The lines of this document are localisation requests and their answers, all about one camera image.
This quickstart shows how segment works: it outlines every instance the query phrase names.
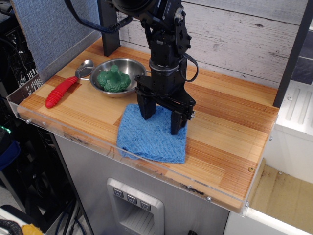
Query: wooden plank wall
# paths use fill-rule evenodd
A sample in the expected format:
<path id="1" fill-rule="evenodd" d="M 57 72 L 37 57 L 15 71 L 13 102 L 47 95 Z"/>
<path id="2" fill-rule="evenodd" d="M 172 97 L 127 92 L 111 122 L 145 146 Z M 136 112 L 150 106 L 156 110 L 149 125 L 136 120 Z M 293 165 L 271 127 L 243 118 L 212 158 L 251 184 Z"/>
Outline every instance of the wooden plank wall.
<path id="1" fill-rule="evenodd" d="M 200 67 L 278 88 L 307 0 L 185 0 L 188 54 Z M 140 22 L 121 44 L 150 53 Z"/>

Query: red spoon handle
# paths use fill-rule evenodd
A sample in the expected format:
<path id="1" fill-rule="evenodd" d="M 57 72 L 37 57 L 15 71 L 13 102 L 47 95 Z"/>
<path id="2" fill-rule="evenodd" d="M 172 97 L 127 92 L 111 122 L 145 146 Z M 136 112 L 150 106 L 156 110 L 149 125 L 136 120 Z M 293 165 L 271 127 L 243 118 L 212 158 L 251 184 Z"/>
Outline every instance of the red spoon handle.
<path id="1" fill-rule="evenodd" d="M 77 79 L 77 77 L 70 77 L 54 88 L 45 100 L 45 106 L 51 108 L 56 105 L 70 86 L 77 82 Z"/>

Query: metal bowl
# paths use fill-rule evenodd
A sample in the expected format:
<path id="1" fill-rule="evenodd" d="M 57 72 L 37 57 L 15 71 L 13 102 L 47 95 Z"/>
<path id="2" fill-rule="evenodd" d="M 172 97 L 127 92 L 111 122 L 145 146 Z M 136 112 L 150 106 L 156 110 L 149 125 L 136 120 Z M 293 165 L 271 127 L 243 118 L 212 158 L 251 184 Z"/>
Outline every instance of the metal bowl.
<path id="1" fill-rule="evenodd" d="M 98 75 L 102 71 L 109 71 L 112 65 L 117 65 L 118 69 L 129 76 L 131 83 L 128 86 L 128 88 L 123 92 L 106 92 L 103 87 L 100 86 L 98 83 Z M 135 92 L 135 87 L 137 86 L 137 82 L 135 81 L 135 77 L 137 75 L 146 75 L 147 71 L 146 68 L 139 63 L 136 60 L 132 59 L 125 59 L 125 58 L 119 58 L 119 59 L 112 59 L 108 60 L 106 62 L 103 62 L 99 64 L 97 67 L 94 68 L 90 75 L 90 82 L 97 90 L 103 92 L 107 96 L 113 97 L 113 98 L 121 98 L 124 96 L 127 96 L 133 92 Z"/>

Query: green broccoli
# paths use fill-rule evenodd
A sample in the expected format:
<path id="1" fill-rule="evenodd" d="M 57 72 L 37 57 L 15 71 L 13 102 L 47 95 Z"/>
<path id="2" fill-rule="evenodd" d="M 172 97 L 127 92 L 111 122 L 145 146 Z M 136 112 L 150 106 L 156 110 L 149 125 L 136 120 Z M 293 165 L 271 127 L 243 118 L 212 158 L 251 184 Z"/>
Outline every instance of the green broccoli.
<path id="1" fill-rule="evenodd" d="M 108 72 L 100 72 L 97 80 L 106 92 L 122 92 L 131 83 L 129 76 L 118 70 L 117 65 L 112 65 Z"/>

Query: metal spoon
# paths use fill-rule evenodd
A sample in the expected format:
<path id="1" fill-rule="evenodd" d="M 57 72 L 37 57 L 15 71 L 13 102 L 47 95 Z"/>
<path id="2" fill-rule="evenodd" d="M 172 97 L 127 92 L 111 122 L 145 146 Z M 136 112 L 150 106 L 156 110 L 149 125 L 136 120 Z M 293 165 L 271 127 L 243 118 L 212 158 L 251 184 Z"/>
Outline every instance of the metal spoon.
<path id="1" fill-rule="evenodd" d="M 83 77 L 87 77 L 88 75 L 90 75 L 93 69 L 93 61 L 85 60 L 75 71 L 75 76 L 81 80 L 89 80 Z"/>
<path id="2" fill-rule="evenodd" d="M 83 79 L 82 77 L 86 77 L 91 74 L 93 69 L 93 62 L 91 60 L 85 60 L 76 70 L 75 76 L 70 77 L 59 84 L 53 91 L 48 95 L 47 99 L 45 100 L 45 106 L 47 108 L 51 108 L 56 105 L 59 100 L 63 97 L 65 92 L 77 82 L 77 79 Z"/>

